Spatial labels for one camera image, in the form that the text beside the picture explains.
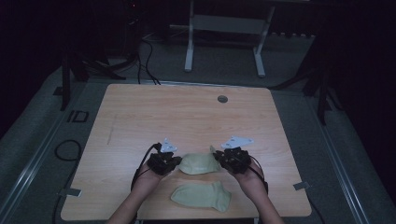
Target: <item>metal frame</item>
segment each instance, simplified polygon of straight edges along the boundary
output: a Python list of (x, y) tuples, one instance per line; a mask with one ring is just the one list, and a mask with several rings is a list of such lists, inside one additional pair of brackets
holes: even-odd
[(265, 37), (268, 35), (271, 19), (274, 15), (275, 7), (270, 7), (266, 20), (217, 17), (194, 14), (194, 0), (190, 0), (190, 25), (189, 25), (189, 44), (187, 46), (186, 63), (184, 71), (192, 71), (192, 59), (194, 53), (193, 33), (194, 30), (208, 30), (240, 34), (260, 35), (259, 44), (253, 48), (254, 60), (256, 62), (257, 74), (265, 77), (264, 66), (262, 63), (262, 47)]

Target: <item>forearm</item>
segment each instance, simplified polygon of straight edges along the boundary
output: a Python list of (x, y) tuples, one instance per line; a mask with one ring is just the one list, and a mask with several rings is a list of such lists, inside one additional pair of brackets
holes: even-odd
[(135, 191), (132, 191), (107, 223), (130, 223), (134, 219), (137, 210), (139, 210), (139, 207), (144, 200), (145, 198), (142, 197), (141, 194), (139, 195), (138, 193), (135, 193)]
[(284, 223), (267, 195), (261, 195), (251, 201), (256, 205), (263, 224)]

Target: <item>folded cloth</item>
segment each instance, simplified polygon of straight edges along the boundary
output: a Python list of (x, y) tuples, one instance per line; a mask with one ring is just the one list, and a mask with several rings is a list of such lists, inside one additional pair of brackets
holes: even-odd
[(231, 193), (219, 181), (212, 184), (186, 184), (174, 191), (171, 200), (189, 207), (213, 207), (225, 212), (230, 204)]

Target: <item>human hand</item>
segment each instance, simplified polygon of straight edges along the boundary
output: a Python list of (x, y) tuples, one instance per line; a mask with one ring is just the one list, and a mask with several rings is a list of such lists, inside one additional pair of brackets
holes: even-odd
[(140, 205), (157, 188), (166, 175), (157, 175), (145, 162), (140, 168), (131, 193), (117, 208), (107, 223), (131, 223)]
[(139, 175), (134, 182), (131, 191), (136, 192), (137, 195), (144, 197), (144, 200), (157, 188), (161, 180), (167, 175), (157, 175), (149, 169), (149, 166), (145, 162), (140, 168)]
[(242, 191), (247, 195), (250, 200), (256, 199), (263, 194), (267, 195), (267, 191), (265, 190), (265, 186), (262, 183), (264, 180), (264, 174), (260, 167), (252, 161), (249, 165), (254, 171), (256, 171), (260, 176), (257, 176), (252, 170), (247, 169), (244, 174), (233, 174), (232, 175), (236, 181), (238, 181)]

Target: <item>black cable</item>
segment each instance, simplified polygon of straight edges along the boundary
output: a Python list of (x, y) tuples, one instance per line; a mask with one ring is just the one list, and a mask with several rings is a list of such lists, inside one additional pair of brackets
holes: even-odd
[(315, 206), (315, 204), (311, 201), (311, 199), (309, 198), (308, 194), (306, 194), (306, 197), (308, 198), (309, 203), (311, 203), (312, 207), (314, 208), (314, 210), (317, 212), (321, 223), (325, 223), (323, 215), (319, 212), (319, 210), (317, 209), (317, 207)]
[(140, 60), (139, 54), (137, 54), (137, 61), (139, 62), (139, 67), (137, 68), (137, 83), (140, 84), (140, 72), (142, 70), (142, 61)]
[[(253, 168), (251, 168), (250, 165), (248, 165), (248, 164), (246, 164), (245, 162), (239, 160), (238, 158), (236, 158), (236, 157), (233, 156), (233, 155), (232, 155), (232, 157), (233, 157), (233, 159), (239, 161), (239, 162), (242, 163), (243, 165), (246, 165), (247, 168), (248, 168), (249, 170), (251, 170), (251, 171), (260, 179), (260, 181), (264, 184), (265, 190), (267, 191), (267, 194), (268, 194), (268, 183), (265, 181), (264, 177), (261, 176), (256, 170), (254, 170)], [(254, 157), (250, 156), (250, 158), (253, 158), (253, 160), (256, 161), (256, 162), (258, 163), (258, 166), (259, 166), (260, 169), (262, 170), (262, 166), (260, 165), (260, 163), (259, 163)]]
[[(77, 156), (76, 158), (73, 158), (73, 159), (64, 158), (64, 157), (62, 157), (62, 156), (59, 154), (59, 148), (60, 148), (63, 144), (69, 143), (69, 142), (75, 143), (75, 144), (78, 146), (78, 156)], [(68, 140), (62, 141), (62, 142), (55, 148), (54, 153), (55, 153), (56, 158), (58, 158), (58, 159), (61, 160), (61, 161), (75, 161), (75, 162), (76, 162), (75, 166), (73, 167), (73, 171), (69, 174), (69, 177), (67, 177), (67, 181), (66, 181), (66, 183), (64, 184), (64, 189), (66, 189), (66, 188), (69, 186), (69, 182), (71, 181), (73, 175), (76, 173), (76, 170), (77, 170), (77, 168), (78, 168), (78, 164), (79, 164), (79, 161), (81, 160), (81, 156), (82, 156), (82, 147), (81, 147), (81, 144), (80, 144), (78, 141), (72, 140), (72, 139), (68, 139)], [(53, 212), (52, 212), (52, 223), (56, 223), (56, 212), (57, 212), (57, 210), (58, 210), (59, 203), (60, 203), (62, 197), (63, 197), (62, 195), (59, 195), (59, 196), (58, 196), (57, 202), (56, 202), (55, 207), (54, 207)]]
[[(257, 171), (255, 171), (253, 168), (251, 168), (249, 165), (247, 165), (247, 164), (244, 163), (243, 161), (239, 160), (239, 159), (236, 158), (235, 156), (233, 156), (233, 158), (236, 159), (237, 161), (241, 162), (242, 164), (246, 165), (247, 168), (248, 168), (249, 170), (251, 170), (254, 174), (257, 175), (257, 177), (262, 181), (262, 183), (264, 184), (264, 186), (266, 185), (265, 179), (264, 179)], [(252, 159), (259, 165), (260, 169), (262, 170), (262, 166), (260, 165), (260, 163), (259, 163), (254, 157), (250, 156), (250, 158), (252, 158)], [(321, 223), (325, 224), (323, 215), (319, 212), (319, 210), (317, 209), (317, 207), (316, 207), (316, 206), (314, 205), (314, 203), (311, 201), (311, 199), (309, 198), (308, 194), (306, 194), (306, 197), (308, 198), (308, 201), (309, 201), (309, 203), (312, 205), (312, 207), (314, 208), (314, 210), (317, 212), (317, 214), (318, 214), (318, 216), (319, 216), (319, 218), (320, 218)]]
[(141, 176), (143, 173), (145, 173), (145, 172), (147, 172), (147, 171), (150, 170), (150, 169), (147, 169), (147, 170), (144, 171), (142, 174), (139, 174), (139, 173), (140, 173), (140, 169), (142, 168), (143, 163), (145, 163), (145, 160), (146, 160), (147, 156), (149, 155), (150, 151), (151, 151), (153, 148), (155, 148), (156, 146), (157, 146), (157, 144), (154, 144), (154, 145), (152, 145), (152, 146), (148, 149), (148, 151), (146, 152), (145, 156), (143, 157), (143, 160), (140, 162), (140, 165), (137, 167), (136, 172), (134, 173), (134, 178), (132, 179), (131, 190), (132, 190), (132, 188), (134, 187), (134, 182), (136, 182), (136, 179), (137, 179), (139, 176)]
[(157, 84), (158, 84), (158, 85), (161, 85), (160, 80), (158, 80), (158, 78), (156, 78), (155, 76), (153, 76), (153, 75), (150, 73), (150, 71), (149, 71), (149, 59), (150, 59), (150, 57), (151, 57), (152, 50), (153, 50), (152, 45), (151, 45), (148, 41), (146, 41), (146, 40), (144, 40), (144, 39), (142, 39), (142, 42), (145, 43), (145, 44), (147, 44), (147, 45), (149, 45), (149, 47), (150, 47), (150, 51), (149, 51), (149, 54), (148, 54), (148, 58), (146, 59), (146, 64), (145, 64), (146, 72), (147, 72), (148, 75), (151, 77), (151, 79), (153, 80), (153, 82), (154, 82), (155, 85), (157, 85)]

